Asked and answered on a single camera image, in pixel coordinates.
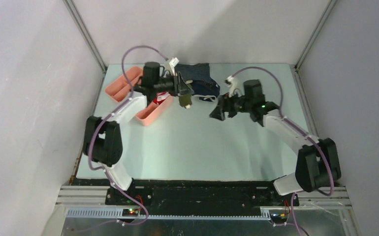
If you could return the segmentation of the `olive green underwear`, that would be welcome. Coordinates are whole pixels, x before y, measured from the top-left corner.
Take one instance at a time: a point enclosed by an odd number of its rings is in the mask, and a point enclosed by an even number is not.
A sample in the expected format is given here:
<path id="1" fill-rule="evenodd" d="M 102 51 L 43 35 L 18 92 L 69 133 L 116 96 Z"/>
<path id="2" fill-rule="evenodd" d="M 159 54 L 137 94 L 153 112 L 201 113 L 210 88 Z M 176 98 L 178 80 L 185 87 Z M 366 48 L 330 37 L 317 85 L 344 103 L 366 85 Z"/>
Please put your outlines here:
<path id="1" fill-rule="evenodd" d="M 182 108 L 189 109 L 192 106 L 191 97 L 190 94 L 179 96 L 179 105 Z"/>

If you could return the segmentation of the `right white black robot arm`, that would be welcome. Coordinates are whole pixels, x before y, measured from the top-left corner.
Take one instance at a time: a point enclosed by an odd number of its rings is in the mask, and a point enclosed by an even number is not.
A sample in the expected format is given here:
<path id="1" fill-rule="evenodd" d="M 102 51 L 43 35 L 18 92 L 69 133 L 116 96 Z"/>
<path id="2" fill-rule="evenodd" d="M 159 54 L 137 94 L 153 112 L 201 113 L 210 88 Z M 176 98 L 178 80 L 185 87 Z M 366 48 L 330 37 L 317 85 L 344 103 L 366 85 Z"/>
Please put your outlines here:
<path id="1" fill-rule="evenodd" d="M 273 188 L 267 192 L 269 203 L 279 206 L 287 194 L 313 192 L 324 186 L 330 186 L 327 195 L 331 195 L 335 180 L 341 177 L 334 141 L 312 135 L 284 116 L 277 104 L 265 100 L 259 80 L 245 81 L 243 95 L 237 93 L 236 78 L 230 76 L 225 83 L 229 92 L 218 97 L 210 117 L 223 121 L 238 113 L 248 113 L 253 122 L 272 131 L 297 155 L 294 173 L 273 181 Z"/>

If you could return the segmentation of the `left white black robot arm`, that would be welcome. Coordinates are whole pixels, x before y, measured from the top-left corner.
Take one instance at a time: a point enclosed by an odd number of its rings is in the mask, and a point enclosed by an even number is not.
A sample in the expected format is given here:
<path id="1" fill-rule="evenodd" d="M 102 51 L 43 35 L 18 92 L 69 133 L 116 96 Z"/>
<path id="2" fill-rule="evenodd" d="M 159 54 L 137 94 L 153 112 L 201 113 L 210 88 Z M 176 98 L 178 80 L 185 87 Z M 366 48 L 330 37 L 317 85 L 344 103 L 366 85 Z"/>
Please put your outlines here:
<path id="1" fill-rule="evenodd" d="M 167 99 L 177 97 L 181 107 L 192 105 L 194 91 L 175 67 L 179 60 L 172 58 L 164 65 L 147 62 L 142 68 L 133 66 L 106 88 L 106 93 L 119 102 L 105 117 L 90 116 L 86 121 L 83 153 L 91 170 L 103 170 L 113 187 L 119 188 L 117 198 L 125 205 L 136 200 L 130 188 L 132 177 L 120 161 L 123 154 L 121 128 L 136 115 L 155 118 L 160 105 L 153 101 L 162 93 Z"/>

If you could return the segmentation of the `navy blue underwear white trim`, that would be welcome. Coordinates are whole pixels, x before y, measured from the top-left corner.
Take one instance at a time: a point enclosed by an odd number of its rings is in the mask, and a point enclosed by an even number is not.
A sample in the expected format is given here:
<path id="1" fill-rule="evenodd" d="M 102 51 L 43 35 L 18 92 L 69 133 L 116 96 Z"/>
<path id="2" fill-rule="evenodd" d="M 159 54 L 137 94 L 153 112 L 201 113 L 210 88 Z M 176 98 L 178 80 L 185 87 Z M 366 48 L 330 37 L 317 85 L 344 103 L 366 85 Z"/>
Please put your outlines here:
<path id="1" fill-rule="evenodd" d="M 190 84 L 193 90 L 193 96 L 201 101 L 215 102 L 220 95 L 221 87 L 213 80 L 206 82 L 203 80 L 193 80 Z"/>

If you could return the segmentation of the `grey striped folded underwear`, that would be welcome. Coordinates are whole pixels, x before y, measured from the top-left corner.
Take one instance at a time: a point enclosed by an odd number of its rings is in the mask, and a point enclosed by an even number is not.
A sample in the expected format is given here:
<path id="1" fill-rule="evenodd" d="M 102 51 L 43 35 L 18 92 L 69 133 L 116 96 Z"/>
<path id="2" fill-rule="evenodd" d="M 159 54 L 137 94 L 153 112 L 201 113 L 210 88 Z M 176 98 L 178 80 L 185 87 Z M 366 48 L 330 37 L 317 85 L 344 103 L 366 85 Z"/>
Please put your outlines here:
<path id="1" fill-rule="evenodd" d="M 198 64 L 177 64 L 175 70 L 180 72 L 184 81 L 205 81 L 209 82 L 210 65 L 208 63 Z"/>

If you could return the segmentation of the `red white rolled garment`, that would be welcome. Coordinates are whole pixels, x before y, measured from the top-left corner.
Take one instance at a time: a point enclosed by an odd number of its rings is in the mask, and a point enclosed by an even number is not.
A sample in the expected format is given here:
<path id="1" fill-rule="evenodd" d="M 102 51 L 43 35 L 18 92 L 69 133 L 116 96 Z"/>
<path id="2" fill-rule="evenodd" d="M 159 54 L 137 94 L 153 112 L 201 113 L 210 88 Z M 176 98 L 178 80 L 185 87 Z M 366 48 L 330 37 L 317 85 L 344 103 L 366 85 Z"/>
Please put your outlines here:
<path id="1" fill-rule="evenodd" d="M 155 97 L 155 99 L 153 100 L 153 102 L 157 105 L 160 105 L 162 104 L 168 97 L 170 96 L 170 94 L 168 92 L 162 92 L 162 93 L 158 93 Z"/>

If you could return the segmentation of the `pink divided organizer tray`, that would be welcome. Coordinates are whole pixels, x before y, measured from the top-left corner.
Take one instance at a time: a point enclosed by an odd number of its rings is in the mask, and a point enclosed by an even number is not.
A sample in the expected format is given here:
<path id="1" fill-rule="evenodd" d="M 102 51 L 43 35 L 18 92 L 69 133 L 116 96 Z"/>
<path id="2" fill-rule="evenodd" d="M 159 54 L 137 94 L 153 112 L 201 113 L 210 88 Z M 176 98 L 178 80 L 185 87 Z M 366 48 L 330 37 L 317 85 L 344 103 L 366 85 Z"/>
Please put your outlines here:
<path id="1" fill-rule="evenodd" d="M 126 75 L 132 85 L 136 85 L 139 77 L 142 76 L 143 69 L 138 66 L 133 66 L 126 71 Z M 115 79 L 109 86 L 106 87 L 105 93 L 116 102 L 121 102 L 130 92 L 130 85 L 126 81 L 125 75 Z M 174 97 L 169 96 L 162 104 L 157 105 L 153 101 L 142 111 L 135 115 L 135 119 L 140 122 L 142 126 L 149 126 L 152 124 L 169 106 L 173 103 Z"/>

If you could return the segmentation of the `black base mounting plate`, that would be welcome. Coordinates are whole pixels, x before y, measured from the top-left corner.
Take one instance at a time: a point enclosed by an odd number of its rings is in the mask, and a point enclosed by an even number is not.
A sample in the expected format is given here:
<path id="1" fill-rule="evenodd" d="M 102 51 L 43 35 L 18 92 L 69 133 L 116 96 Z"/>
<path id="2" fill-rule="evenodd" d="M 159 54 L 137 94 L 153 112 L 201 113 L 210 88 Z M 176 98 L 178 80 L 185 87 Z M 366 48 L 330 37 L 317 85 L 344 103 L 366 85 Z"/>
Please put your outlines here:
<path id="1" fill-rule="evenodd" d="M 125 193 L 110 187 L 105 204 L 133 206 L 132 197 L 150 215 L 256 216 L 263 207 L 284 207 L 291 199 L 279 195 L 271 181 L 134 179 Z"/>

